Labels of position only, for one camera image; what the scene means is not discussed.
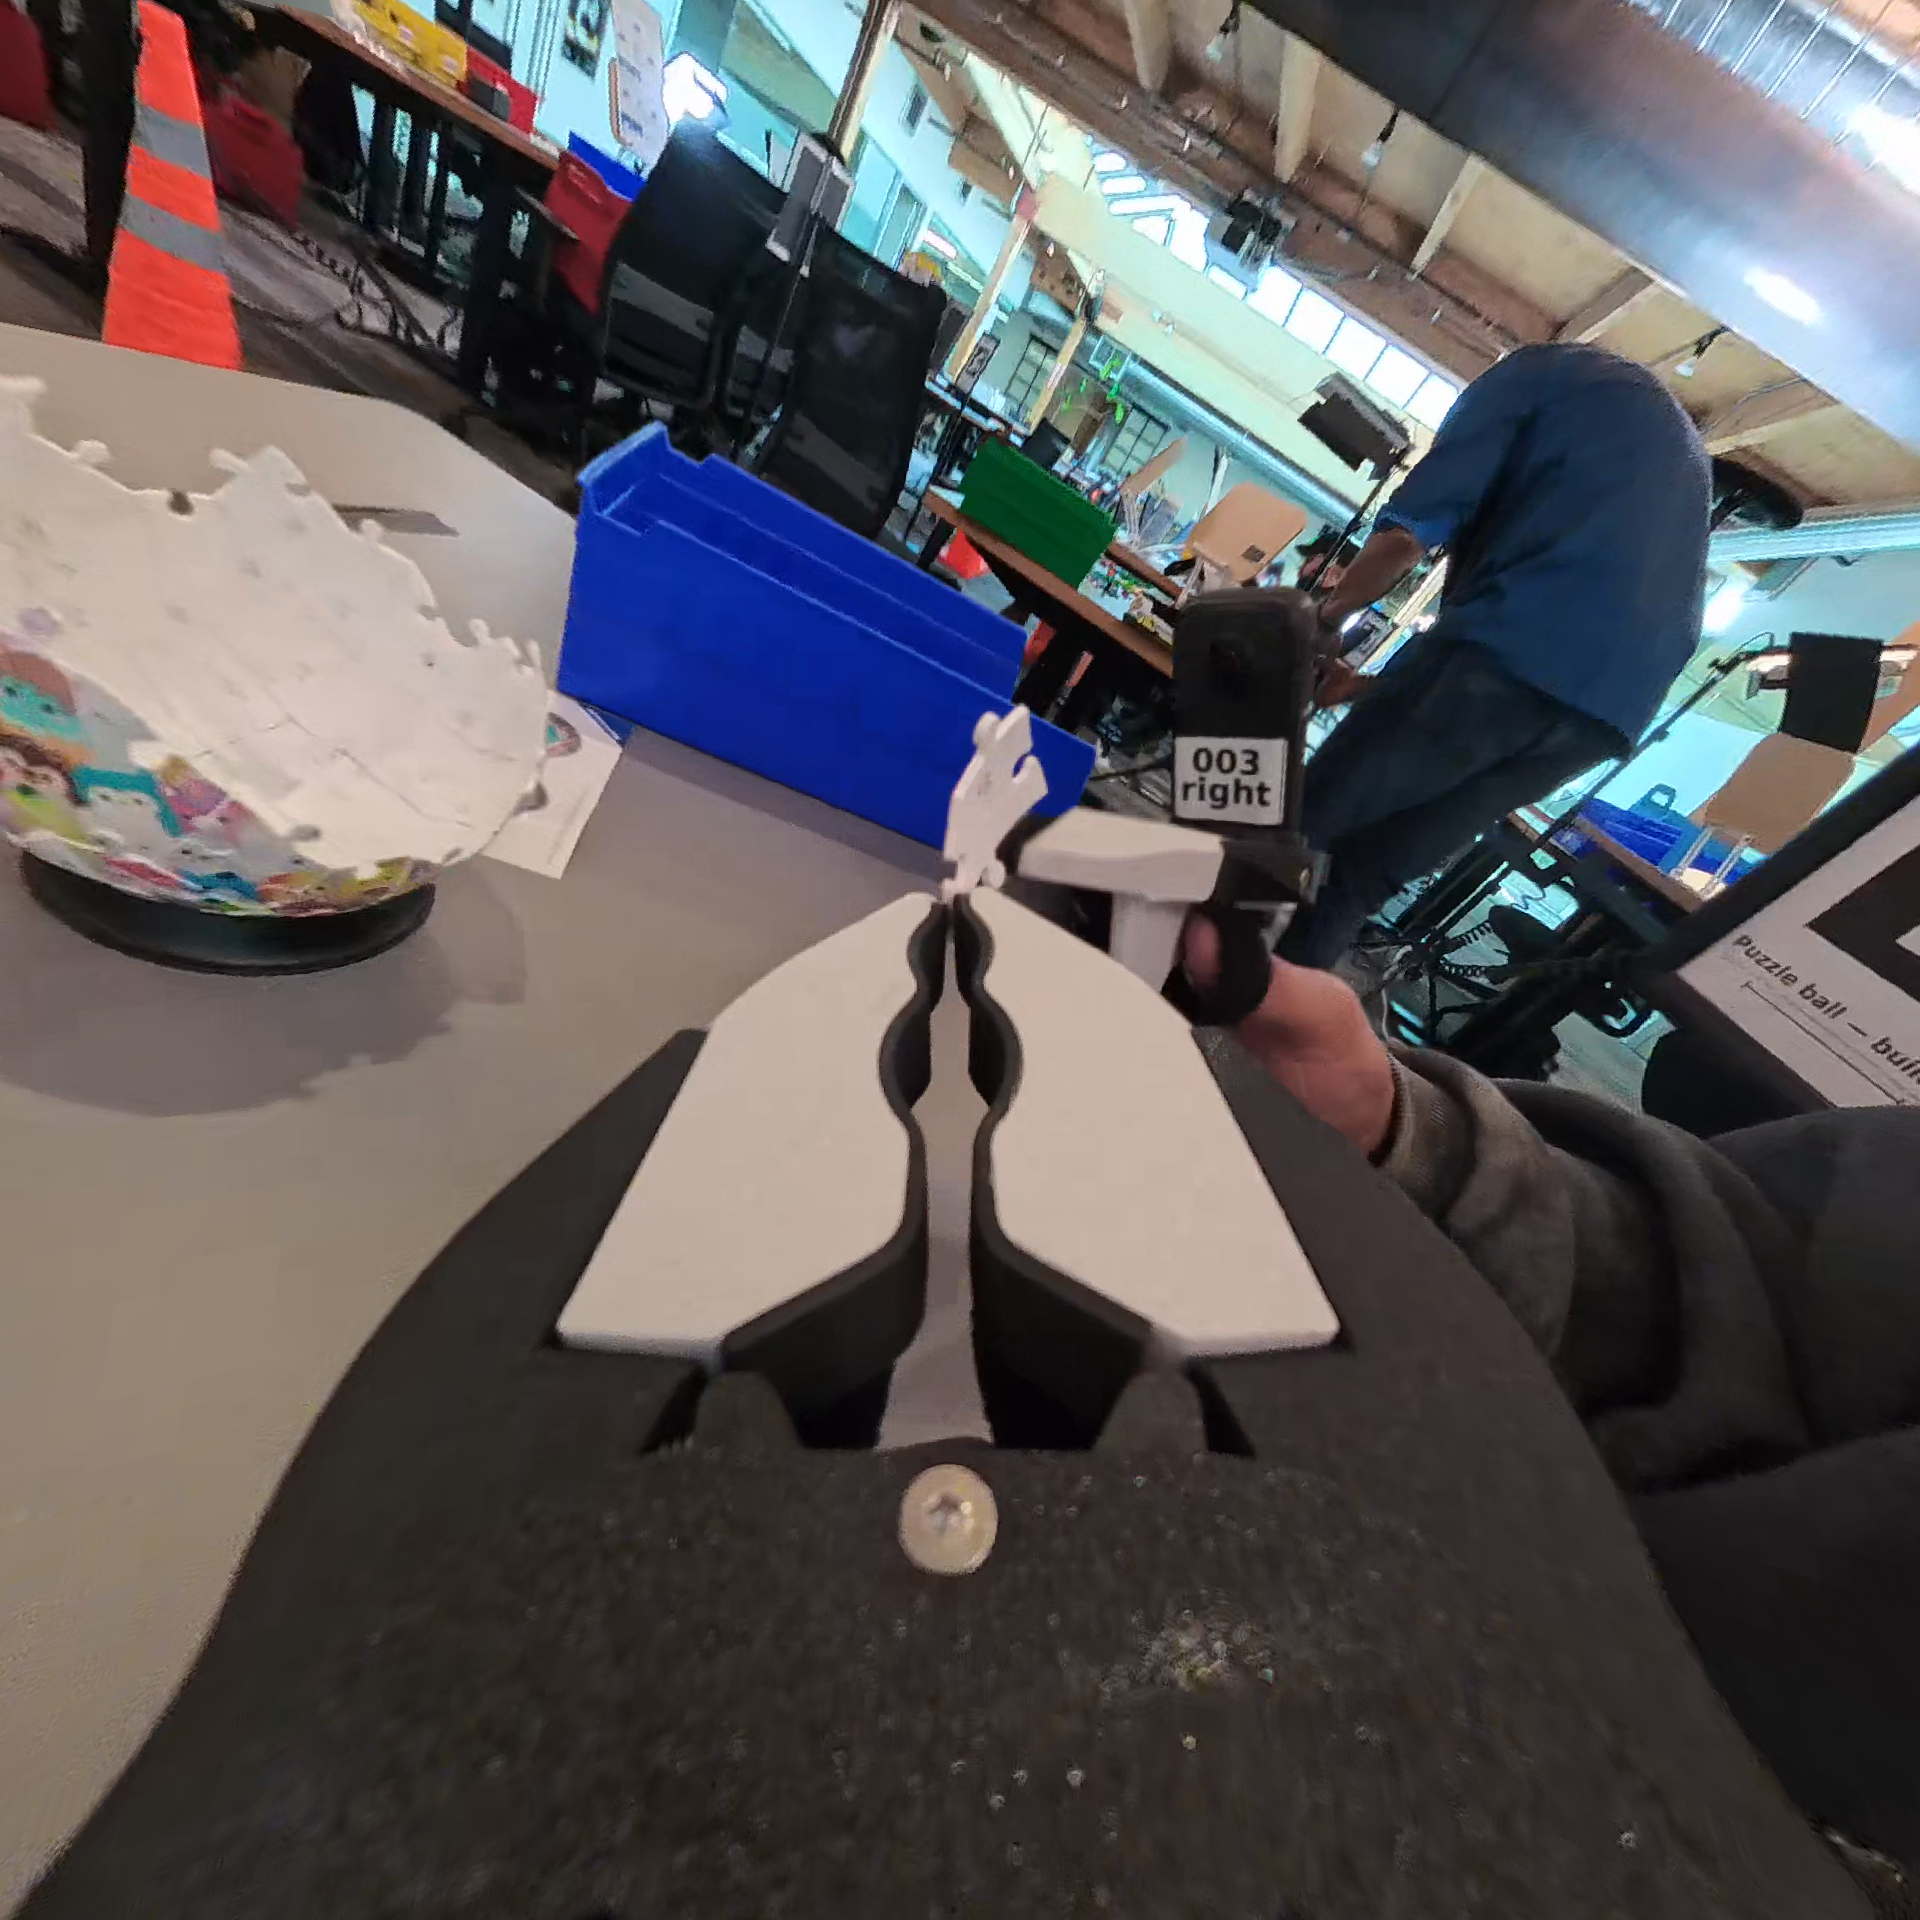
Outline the person's right hand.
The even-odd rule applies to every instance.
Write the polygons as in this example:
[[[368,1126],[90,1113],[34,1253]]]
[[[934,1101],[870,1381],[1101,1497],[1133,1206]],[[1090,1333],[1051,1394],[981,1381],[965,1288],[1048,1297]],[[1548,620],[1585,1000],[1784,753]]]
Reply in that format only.
[[[1251,917],[1204,903],[1181,934],[1181,980],[1204,1026],[1230,1033],[1363,1157],[1383,1157],[1397,1124],[1397,1074],[1340,978],[1271,956]]]

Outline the yellow plastic bin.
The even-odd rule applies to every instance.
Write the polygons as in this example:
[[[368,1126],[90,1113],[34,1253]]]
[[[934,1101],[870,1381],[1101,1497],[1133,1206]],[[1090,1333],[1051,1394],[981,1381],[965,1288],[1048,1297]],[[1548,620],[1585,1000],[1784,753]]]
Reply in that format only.
[[[413,4],[350,4],[355,20],[398,64],[421,77],[461,91],[470,71],[470,43],[455,30],[421,16]]]

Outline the red fabric bag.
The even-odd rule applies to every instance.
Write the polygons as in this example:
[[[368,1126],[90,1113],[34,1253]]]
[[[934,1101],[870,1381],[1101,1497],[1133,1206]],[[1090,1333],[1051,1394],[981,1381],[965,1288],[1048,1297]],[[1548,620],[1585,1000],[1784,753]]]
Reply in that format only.
[[[537,207],[550,278],[587,314],[598,314],[605,264],[633,198],[577,151],[564,151]]]

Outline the black office chair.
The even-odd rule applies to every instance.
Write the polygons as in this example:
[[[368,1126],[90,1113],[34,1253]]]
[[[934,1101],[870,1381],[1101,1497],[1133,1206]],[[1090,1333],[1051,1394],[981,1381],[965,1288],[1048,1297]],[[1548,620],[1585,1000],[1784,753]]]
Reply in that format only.
[[[858,537],[897,508],[950,300],[820,230],[791,318],[787,384],[753,473]]]
[[[611,238],[595,384],[663,407],[705,453],[750,447],[794,370],[800,293],[771,250],[784,207],[715,133],[677,127]]]

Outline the green plastic bin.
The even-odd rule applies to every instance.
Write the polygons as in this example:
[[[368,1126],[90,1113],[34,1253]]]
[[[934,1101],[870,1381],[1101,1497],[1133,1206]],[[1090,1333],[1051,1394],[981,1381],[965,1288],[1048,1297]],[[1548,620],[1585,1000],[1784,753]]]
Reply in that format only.
[[[1118,537],[1115,513],[1000,437],[974,448],[957,508],[1070,590],[1085,584]]]

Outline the puzzle instruction sheet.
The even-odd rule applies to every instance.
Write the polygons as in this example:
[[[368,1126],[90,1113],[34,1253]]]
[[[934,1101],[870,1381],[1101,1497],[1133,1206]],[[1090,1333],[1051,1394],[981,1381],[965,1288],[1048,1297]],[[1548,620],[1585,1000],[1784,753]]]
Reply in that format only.
[[[484,858],[561,881],[603,800],[630,736],[633,723],[565,694],[553,694],[540,778]]]

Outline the blue plastic bin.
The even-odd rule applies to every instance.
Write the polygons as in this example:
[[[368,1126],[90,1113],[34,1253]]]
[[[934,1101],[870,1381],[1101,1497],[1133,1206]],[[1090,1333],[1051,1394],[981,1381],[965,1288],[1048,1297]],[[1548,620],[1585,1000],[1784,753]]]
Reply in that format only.
[[[1024,628],[660,423],[577,483],[561,693],[941,846]]]

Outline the black ball stand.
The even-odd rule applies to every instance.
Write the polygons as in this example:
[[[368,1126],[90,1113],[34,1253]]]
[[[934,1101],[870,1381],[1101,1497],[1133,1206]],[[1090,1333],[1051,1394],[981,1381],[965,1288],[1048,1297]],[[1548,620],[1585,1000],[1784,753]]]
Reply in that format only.
[[[171,971],[287,978],[341,971],[413,941],[430,923],[438,890],[318,917],[225,917],[195,903],[130,894],[61,870],[33,851],[18,861],[28,897],[91,946]]]

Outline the white puzzle piece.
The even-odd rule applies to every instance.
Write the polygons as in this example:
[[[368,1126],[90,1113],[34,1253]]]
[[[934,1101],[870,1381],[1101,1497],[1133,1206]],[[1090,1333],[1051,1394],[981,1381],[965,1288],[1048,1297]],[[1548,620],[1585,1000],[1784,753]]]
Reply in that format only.
[[[984,716],[974,727],[974,754],[950,794],[945,837],[941,846],[945,877],[944,903],[981,890],[1000,890],[1005,877],[1004,843],[1044,804],[1047,774],[1034,758],[1034,718],[1015,707]]]

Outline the person's right forearm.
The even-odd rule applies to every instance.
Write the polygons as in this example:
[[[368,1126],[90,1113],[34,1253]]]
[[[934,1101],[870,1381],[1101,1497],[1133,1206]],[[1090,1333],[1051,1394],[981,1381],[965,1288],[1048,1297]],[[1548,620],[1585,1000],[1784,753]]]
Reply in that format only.
[[[1395,1050],[1383,1171],[1635,1496],[1917,1434],[1917,1113],[1714,1140]]]

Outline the black studio light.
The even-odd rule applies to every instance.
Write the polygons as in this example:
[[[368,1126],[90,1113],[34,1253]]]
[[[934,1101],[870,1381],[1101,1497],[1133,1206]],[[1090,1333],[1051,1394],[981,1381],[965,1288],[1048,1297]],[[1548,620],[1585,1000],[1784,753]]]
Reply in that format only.
[[[1310,407],[1301,411],[1301,426],[1340,464],[1373,473],[1373,477],[1390,477],[1405,466],[1414,448],[1410,426],[1340,373],[1314,387]]]

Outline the colourful puzzle ball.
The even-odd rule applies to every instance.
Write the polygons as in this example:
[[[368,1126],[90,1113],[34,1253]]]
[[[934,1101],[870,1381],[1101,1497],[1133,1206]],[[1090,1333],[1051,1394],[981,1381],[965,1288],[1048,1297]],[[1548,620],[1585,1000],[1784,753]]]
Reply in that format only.
[[[540,797],[531,644],[445,627],[417,564],[268,447],[124,486],[3,381],[3,837],[111,897],[240,923],[413,901]]]

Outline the orange traffic cone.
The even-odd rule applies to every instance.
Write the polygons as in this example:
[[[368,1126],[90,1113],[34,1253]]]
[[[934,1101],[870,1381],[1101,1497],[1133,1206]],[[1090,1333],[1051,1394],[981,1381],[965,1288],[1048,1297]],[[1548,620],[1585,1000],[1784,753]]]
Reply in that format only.
[[[204,101],[184,17],[137,6],[137,74],[103,340],[220,373],[244,370]]]

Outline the framed task sign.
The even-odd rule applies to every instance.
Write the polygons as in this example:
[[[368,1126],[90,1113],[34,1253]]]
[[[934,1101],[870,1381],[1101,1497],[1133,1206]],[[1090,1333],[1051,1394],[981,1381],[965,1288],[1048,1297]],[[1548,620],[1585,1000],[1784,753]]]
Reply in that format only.
[[[1668,930],[1641,994],[1798,1113],[1914,1113],[1917,753]]]

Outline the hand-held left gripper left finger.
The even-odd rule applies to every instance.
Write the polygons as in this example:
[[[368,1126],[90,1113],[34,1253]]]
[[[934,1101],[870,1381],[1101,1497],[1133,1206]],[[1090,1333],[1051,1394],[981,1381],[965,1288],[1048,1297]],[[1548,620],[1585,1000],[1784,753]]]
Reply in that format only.
[[[925,1316],[933,1013],[950,916],[897,897],[695,1038],[557,1346],[763,1381],[811,1448],[878,1446]]]

